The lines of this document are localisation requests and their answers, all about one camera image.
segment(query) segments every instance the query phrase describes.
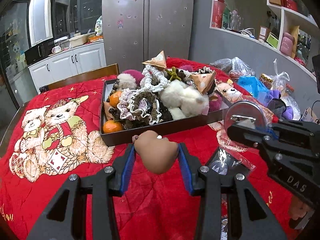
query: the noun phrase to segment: black microwave oven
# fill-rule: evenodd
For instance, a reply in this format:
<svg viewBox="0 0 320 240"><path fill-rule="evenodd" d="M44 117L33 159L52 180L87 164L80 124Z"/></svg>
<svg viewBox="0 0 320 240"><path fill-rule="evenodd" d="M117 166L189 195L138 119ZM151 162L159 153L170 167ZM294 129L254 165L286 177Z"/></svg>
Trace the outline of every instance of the black microwave oven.
<svg viewBox="0 0 320 240"><path fill-rule="evenodd" d="M26 50L24 55L26 56L27 65L32 65L48 57L52 54L53 47L54 40L51 38Z"/></svg>

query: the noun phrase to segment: refrigerator door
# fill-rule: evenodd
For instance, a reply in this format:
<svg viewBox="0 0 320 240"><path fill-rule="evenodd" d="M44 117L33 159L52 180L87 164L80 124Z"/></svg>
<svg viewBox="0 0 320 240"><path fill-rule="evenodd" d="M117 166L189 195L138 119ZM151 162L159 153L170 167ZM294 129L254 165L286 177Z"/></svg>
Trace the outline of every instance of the refrigerator door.
<svg viewBox="0 0 320 240"><path fill-rule="evenodd" d="M149 57L188 59L193 0L150 0Z"/></svg>
<svg viewBox="0 0 320 240"><path fill-rule="evenodd" d="M142 71L144 0L102 0L107 65Z"/></svg>

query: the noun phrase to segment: tangerine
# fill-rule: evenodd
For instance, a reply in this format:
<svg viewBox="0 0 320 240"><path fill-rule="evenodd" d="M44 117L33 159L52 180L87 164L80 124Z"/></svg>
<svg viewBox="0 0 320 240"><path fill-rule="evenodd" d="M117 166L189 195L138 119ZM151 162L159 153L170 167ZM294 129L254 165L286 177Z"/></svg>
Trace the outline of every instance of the tangerine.
<svg viewBox="0 0 320 240"><path fill-rule="evenodd" d="M122 124L114 120L106 121L103 125L104 133L120 132L122 130L123 130Z"/></svg>
<svg viewBox="0 0 320 240"><path fill-rule="evenodd" d="M122 95L121 91L117 91L117 92L113 93L109 98L110 105L113 106L113 107L117 107L117 105L120 102L119 98L120 98L121 95Z"/></svg>

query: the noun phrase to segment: cardboard tray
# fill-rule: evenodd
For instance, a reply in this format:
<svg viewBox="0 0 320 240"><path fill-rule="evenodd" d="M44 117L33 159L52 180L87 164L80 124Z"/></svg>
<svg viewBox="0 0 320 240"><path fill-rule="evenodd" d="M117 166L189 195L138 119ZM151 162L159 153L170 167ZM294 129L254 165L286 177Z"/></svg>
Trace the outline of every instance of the cardboard tray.
<svg viewBox="0 0 320 240"><path fill-rule="evenodd" d="M103 87L103 93L102 93L102 100L101 100L100 132L101 132L101 137L107 146L115 146L119 144L131 143L132 136L140 135L143 132L148 130L153 130L156 133L164 136L164 135L204 126L209 123L221 121L221 120L224 120L224 117L228 110L228 106L225 103L222 103L220 110L211 112L208 115L197 115L197 116L188 117L188 118L184 118L176 121L162 122L159 124L149 125L146 127L134 128L130 130L123 130L120 132L105 134L103 133L103 124L106 122L106 117L104 114L103 102L107 100L115 81L116 81L115 79L105 81L104 87Z"/></svg>

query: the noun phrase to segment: mug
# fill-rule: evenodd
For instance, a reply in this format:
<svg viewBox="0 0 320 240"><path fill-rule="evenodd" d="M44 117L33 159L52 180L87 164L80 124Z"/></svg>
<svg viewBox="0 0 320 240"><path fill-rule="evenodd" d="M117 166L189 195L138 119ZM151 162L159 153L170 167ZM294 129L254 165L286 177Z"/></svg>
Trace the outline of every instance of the mug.
<svg viewBox="0 0 320 240"><path fill-rule="evenodd" d="M61 47L60 46L55 46L53 49L52 49L52 53L58 53L62 51Z"/></svg>

